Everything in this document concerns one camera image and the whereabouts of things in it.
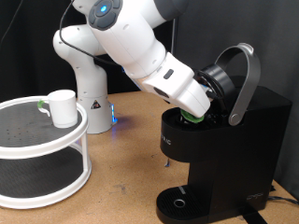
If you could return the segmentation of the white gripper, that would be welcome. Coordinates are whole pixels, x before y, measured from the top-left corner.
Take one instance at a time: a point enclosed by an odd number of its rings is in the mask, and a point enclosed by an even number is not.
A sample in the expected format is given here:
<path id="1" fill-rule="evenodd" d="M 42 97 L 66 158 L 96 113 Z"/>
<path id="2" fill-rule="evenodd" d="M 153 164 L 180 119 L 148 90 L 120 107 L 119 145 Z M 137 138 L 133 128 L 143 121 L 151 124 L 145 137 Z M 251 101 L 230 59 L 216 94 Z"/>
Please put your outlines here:
<path id="1" fill-rule="evenodd" d="M 157 94 L 197 118 L 210 108 L 207 87 L 194 78 L 193 70 L 167 53 L 160 67 L 142 82 L 146 91 Z"/>

